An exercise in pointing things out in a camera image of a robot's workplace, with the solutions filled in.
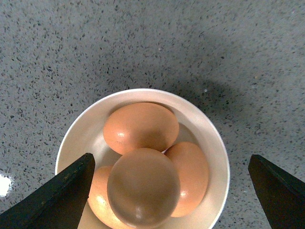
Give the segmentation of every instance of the ceramic bowl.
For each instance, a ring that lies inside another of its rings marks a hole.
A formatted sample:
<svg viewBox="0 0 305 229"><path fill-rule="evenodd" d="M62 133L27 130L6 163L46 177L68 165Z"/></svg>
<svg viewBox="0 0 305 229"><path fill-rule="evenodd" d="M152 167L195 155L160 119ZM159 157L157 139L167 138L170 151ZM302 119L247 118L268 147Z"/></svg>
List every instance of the ceramic bowl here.
<svg viewBox="0 0 305 229"><path fill-rule="evenodd" d="M227 198L230 167L224 143L215 126L196 106L185 99L155 89L132 89L111 94L88 107L66 133L56 160L58 174L85 153L92 153L96 166L113 165L121 155L111 150L102 129L111 113L137 102L152 102L171 110L178 118L180 132L176 142L197 144L209 163L209 184L200 205L188 216L170 218L160 229L211 229L218 220ZM86 204L79 229L108 229Z"/></svg>

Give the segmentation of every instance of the speckled countertop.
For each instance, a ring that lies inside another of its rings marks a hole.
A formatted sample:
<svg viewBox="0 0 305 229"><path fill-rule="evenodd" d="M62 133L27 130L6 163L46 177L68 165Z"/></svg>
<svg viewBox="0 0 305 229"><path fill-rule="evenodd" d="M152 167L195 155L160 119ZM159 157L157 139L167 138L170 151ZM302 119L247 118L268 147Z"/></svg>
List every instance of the speckled countertop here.
<svg viewBox="0 0 305 229"><path fill-rule="evenodd" d="M219 130L216 229L270 228L247 166L261 154L305 180L304 1L0 1L0 213L53 177L84 109L129 88L178 94Z"/></svg>

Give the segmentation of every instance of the egg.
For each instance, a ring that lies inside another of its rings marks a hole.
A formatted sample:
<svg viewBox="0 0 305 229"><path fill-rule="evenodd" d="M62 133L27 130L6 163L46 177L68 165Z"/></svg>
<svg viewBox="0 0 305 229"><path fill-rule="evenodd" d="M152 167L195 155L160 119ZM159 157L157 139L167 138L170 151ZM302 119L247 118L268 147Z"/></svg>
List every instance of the egg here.
<svg viewBox="0 0 305 229"><path fill-rule="evenodd" d="M118 219L135 228L149 229L161 225L174 211L180 182L169 158L157 150L140 148L114 164L107 192Z"/></svg>
<svg viewBox="0 0 305 229"><path fill-rule="evenodd" d="M103 128L108 146L122 155L138 148L162 152L174 143L178 133L176 116L153 103L124 106L109 116Z"/></svg>
<svg viewBox="0 0 305 229"><path fill-rule="evenodd" d="M203 199L209 180L208 162L202 150L190 142L173 145L165 155L175 165L181 187L172 217L182 217L190 214Z"/></svg>
<svg viewBox="0 0 305 229"><path fill-rule="evenodd" d="M94 172L88 203L96 217L112 229L132 229L113 213L107 195L107 181L112 166L101 167Z"/></svg>

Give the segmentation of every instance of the black object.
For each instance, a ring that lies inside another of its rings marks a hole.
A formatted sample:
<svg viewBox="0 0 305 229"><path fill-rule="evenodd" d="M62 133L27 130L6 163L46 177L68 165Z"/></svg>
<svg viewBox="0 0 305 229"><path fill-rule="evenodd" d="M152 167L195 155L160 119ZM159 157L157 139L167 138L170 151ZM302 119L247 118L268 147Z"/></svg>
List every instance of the black object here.
<svg viewBox="0 0 305 229"><path fill-rule="evenodd" d="M85 154L23 201L0 215L0 229L77 229L95 161Z"/></svg>
<svg viewBox="0 0 305 229"><path fill-rule="evenodd" d="M305 183L260 155L248 167L256 195L273 229L305 229Z"/></svg>

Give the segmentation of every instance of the eggshell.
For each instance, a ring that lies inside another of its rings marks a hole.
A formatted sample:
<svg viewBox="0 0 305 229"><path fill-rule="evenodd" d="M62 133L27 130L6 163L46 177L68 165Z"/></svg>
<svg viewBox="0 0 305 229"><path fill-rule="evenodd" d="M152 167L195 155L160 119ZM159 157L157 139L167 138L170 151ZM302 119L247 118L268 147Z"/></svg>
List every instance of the eggshell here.
<svg viewBox="0 0 305 229"><path fill-rule="evenodd" d="M110 206L122 222L147 229L170 217L179 199L180 182L169 158L141 148L114 164L107 191Z"/></svg>
<svg viewBox="0 0 305 229"><path fill-rule="evenodd" d="M172 217L188 215L200 204L207 189L208 162L202 150L190 142L173 145L165 155L175 165L181 186L180 198Z"/></svg>
<svg viewBox="0 0 305 229"><path fill-rule="evenodd" d="M113 213L107 195L107 181L112 166L101 167L94 172L88 203L96 217L112 229L132 229Z"/></svg>
<svg viewBox="0 0 305 229"><path fill-rule="evenodd" d="M122 155L138 148L162 152L174 143L178 133L176 116L152 103L134 103L116 110L103 128L106 143Z"/></svg>

